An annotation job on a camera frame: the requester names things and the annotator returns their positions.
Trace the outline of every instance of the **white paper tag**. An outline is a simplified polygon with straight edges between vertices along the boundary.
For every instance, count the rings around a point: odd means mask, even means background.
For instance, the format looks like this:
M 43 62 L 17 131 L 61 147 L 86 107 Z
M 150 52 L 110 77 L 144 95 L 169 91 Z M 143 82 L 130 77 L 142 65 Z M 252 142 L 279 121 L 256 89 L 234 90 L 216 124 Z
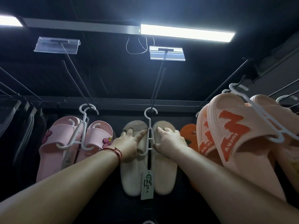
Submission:
M 154 198 L 154 172 L 147 170 L 142 172 L 141 200 Z

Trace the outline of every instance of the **black ceiling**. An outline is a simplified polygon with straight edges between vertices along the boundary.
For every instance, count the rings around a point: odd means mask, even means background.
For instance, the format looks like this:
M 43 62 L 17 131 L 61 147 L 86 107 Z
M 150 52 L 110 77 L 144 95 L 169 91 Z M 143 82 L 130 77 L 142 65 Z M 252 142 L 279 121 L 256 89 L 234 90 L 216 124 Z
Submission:
M 243 74 L 256 78 L 252 67 L 299 30 L 299 0 L 0 0 L 0 13 L 25 18 L 140 23 L 236 32 L 230 43 L 154 37 L 160 46 L 183 47 L 185 62 L 168 61 L 158 99 L 204 100 L 242 63 Z M 61 54 L 33 52 L 39 36 L 80 39 L 70 55 L 94 97 L 151 97 L 160 61 L 149 53 L 130 55 L 129 35 L 37 28 L 0 28 L 0 66 L 40 96 L 79 96 L 65 73 Z M 131 35 L 130 52 L 142 52 Z M 147 37 L 148 45 L 153 44 Z M 1 81 L 28 92 L 0 72 Z

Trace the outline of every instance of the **slide sandal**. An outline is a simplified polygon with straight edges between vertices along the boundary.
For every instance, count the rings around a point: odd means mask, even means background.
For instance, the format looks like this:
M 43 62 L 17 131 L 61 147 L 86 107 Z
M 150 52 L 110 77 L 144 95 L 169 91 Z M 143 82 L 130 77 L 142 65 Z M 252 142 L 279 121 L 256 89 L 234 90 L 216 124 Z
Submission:
M 175 127 L 166 121 L 158 121 L 154 124 L 153 131 L 155 137 L 155 143 L 161 143 L 161 137 L 157 132 L 157 127 L 162 129 L 170 128 L 173 132 Z M 159 154 L 154 149 L 151 152 L 151 167 L 155 176 L 154 189 L 159 195 L 169 194 L 176 183 L 176 170 L 178 165 L 171 159 L 166 158 L 162 154 Z
M 265 95 L 255 95 L 250 98 L 263 106 L 266 112 L 273 116 L 280 124 L 295 135 L 299 133 L 299 116 L 290 109 L 280 106 L 275 100 Z M 272 153 L 281 166 L 288 180 L 299 193 L 299 148 L 298 141 L 284 134 L 285 141 L 281 146 L 272 148 Z
M 93 149 L 85 150 L 81 147 L 76 163 L 96 154 L 99 149 L 109 146 L 113 141 L 112 137 L 113 130 L 109 124 L 104 121 L 93 122 L 86 130 L 84 141 L 86 148 L 93 147 Z
M 223 93 L 210 101 L 207 121 L 223 166 L 286 200 L 267 157 L 276 145 L 264 137 L 276 132 L 256 111 L 237 95 Z
M 198 152 L 195 124 L 187 124 L 183 126 L 180 130 L 180 135 L 185 138 L 188 147 Z
M 196 122 L 196 135 L 198 141 L 198 151 L 201 155 L 223 166 L 215 142 L 211 135 L 209 125 L 207 122 L 207 107 L 205 105 L 199 112 Z
M 148 128 L 147 124 L 141 120 L 129 122 L 123 130 L 128 131 L 133 128 L 133 136 Z M 147 135 L 139 142 L 137 149 L 140 153 L 146 152 Z M 121 163 L 121 184 L 128 196 L 139 196 L 141 194 L 142 172 L 147 170 L 147 155 L 137 157 L 129 163 Z
M 80 119 L 74 116 L 66 116 L 57 120 L 46 132 L 42 145 L 39 148 L 40 163 L 37 172 L 36 182 L 39 182 L 62 169 L 65 156 L 69 158 L 70 165 L 74 163 L 79 144 L 74 144 L 69 149 L 60 149 L 56 144 L 66 146 L 69 144 L 73 133 L 80 123 Z M 79 133 L 75 141 L 81 140 L 82 134 Z

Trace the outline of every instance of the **person's left hand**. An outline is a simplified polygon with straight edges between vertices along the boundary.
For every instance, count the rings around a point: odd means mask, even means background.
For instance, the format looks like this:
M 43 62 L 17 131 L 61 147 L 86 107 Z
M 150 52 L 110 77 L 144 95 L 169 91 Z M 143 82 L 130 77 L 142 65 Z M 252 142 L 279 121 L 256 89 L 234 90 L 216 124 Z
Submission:
M 131 162 L 137 156 L 137 145 L 141 139 L 146 135 L 147 130 L 144 129 L 139 132 L 135 137 L 133 137 L 133 129 L 130 128 L 127 132 L 123 131 L 119 138 L 116 138 L 109 148 L 115 148 L 121 151 L 123 157 L 121 162 L 128 163 Z

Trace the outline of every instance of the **red string bracelet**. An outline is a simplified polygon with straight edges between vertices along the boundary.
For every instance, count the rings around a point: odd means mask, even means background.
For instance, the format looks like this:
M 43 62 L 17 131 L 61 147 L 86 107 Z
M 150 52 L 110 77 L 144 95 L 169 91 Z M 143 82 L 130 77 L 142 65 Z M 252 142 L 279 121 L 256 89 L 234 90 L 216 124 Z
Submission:
M 108 150 L 108 151 L 114 152 L 118 156 L 119 163 L 121 163 L 121 159 L 123 157 L 123 154 L 121 153 L 121 151 L 119 149 L 117 149 L 117 147 L 114 147 L 114 148 L 105 147 L 105 148 L 101 148 L 100 151 L 101 150 Z

